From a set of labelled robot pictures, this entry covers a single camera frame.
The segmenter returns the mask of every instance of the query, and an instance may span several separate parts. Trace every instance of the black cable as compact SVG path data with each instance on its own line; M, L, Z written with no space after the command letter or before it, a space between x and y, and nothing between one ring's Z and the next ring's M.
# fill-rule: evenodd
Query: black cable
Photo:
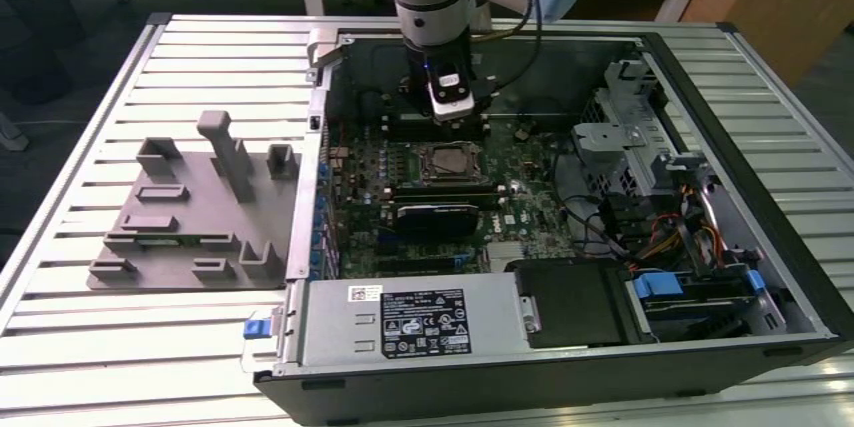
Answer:
M508 30L502 30L501 32L493 32L492 34L485 34L478 37L473 37L472 41L474 43L489 42L490 40L498 40L510 37L512 35L517 35L525 29L525 26L529 25L532 21L532 13L534 12L534 0L528 0L528 4L525 6L525 13L522 14L522 20L520 23Z
M585 219L585 241L582 243L582 250L585 250L585 251L588 251L588 244L592 243L592 240L590 240L590 225L592 225L590 221L593 220L594 217L602 217L602 214L600 212L594 212Z
M534 65L537 58L540 57L541 44L544 42L544 9L540 4L540 0L529 0L529 1L530 1L532 8L537 9L537 30L534 34L534 52L532 53L532 57L529 58L526 64L522 66L522 69L520 69L520 71L513 76L510 76L505 81L498 83L496 87L497 92L501 91L504 88L506 88L510 84L513 84L517 80L522 78L525 73L529 71L529 69Z

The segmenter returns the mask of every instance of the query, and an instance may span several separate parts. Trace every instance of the red wire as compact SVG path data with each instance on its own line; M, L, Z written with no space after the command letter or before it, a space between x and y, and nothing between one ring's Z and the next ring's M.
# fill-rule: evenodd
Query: red wire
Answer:
M674 217L680 217L680 214L665 214L665 215L660 215L656 218L656 221L653 222L653 235L650 235L650 244L653 243L653 241L656 240L656 234L657 231L656 229L658 228L658 223L665 220L665 219L672 219Z

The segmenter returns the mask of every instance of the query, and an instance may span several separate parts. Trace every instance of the gray 3d printed part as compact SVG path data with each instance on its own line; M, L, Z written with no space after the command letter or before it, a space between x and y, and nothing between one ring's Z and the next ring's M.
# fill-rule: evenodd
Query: gray 3d printed part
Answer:
M214 154L149 138L141 173L105 249L93 289L270 289L285 282L298 156L287 144L249 154L227 112L206 111Z

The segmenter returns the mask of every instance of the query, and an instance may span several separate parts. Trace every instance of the metal bracket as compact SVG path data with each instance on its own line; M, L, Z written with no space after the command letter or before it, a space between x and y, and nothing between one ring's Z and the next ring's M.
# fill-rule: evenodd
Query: metal bracket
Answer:
M624 151L626 147L644 147L646 140L636 125L578 124L573 134L580 147L592 152Z
M656 177L657 189L668 189L673 187L672 173L689 172L698 169L706 163L706 156L701 152L686 154L661 154L656 157L653 165L653 176Z
M307 78L311 82L318 79L318 70L342 57L338 40L338 29L311 29L311 32L309 33L306 53L309 55L309 65L311 65Z
M578 124L573 127L573 139L589 165L612 165L626 150L646 145L637 125Z

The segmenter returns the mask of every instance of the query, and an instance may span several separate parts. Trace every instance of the sticker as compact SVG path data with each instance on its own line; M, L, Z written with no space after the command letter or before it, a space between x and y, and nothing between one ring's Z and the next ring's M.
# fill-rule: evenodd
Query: sticker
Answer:
M382 302L386 358L472 353L469 312L462 289L388 293L382 294Z
M348 289L348 301L377 302L382 293L382 285L352 285Z
M440 85L442 87L454 87L457 84L460 84L460 75L458 74L449 74L449 75L445 75L445 76L440 77Z

